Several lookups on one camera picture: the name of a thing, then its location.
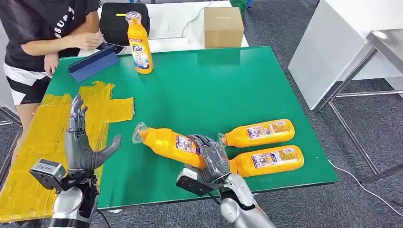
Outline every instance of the lying orange bottle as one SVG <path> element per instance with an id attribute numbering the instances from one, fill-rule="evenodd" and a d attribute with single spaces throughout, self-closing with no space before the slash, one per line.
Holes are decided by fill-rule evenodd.
<path id="1" fill-rule="evenodd" d="M 242 177 L 296 170 L 304 165 L 297 146 L 280 146 L 238 154 L 230 160 L 230 172 Z"/>
<path id="2" fill-rule="evenodd" d="M 237 127 L 219 134 L 219 139 L 227 146 L 238 148 L 285 142 L 294 137 L 295 130 L 290 120 L 281 119 Z"/>
<path id="3" fill-rule="evenodd" d="M 155 129 L 140 122 L 132 136 L 133 143 L 143 143 L 154 153 L 204 169 L 205 164 L 200 149 L 187 137 L 168 128 Z"/>

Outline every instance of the cardboard box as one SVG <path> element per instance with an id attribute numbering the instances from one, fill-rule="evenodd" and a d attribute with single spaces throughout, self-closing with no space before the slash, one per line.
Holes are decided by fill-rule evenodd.
<path id="1" fill-rule="evenodd" d="M 243 31 L 238 7 L 204 8 L 205 48 L 239 48 Z"/>

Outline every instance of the black and white shorts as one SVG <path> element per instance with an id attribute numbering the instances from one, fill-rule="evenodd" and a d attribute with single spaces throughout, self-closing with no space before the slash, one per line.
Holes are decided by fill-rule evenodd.
<path id="1" fill-rule="evenodd" d="M 40 103 L 51 80 L 45 72 L 27 71 L 7 64 L 4 73 L 11 87 L 14 105 Z"/>

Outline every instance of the white wall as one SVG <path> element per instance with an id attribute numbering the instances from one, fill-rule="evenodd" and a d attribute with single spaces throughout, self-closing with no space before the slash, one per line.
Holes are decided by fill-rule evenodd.
<path id="1" fill-rule="evenodd" d="M 4 31 L 3 25 L 0 22 L 0 107 L 6 107 L 13 112 L 16 112 L 15 106 L 11 97 L 11 90 L 6 76 L 4 75 L 3 64 L 4 55 L 6 54 L 6 45 L 9 39 Z"/>

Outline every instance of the black t-shirt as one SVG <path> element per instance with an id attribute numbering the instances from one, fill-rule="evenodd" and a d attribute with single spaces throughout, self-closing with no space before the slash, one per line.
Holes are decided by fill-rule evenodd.
<path id="1" fill-rule="evenodd" d="M 98 0 L 0 0 L 0 20 L 9 37 L 5 63 L 44 72 L 44 56 L 28 55 L 21 45 L 67 36 L 98 7 Z M 59 57 L 77 56 L 78 52 L 78 48 L 68 48 Z"/>

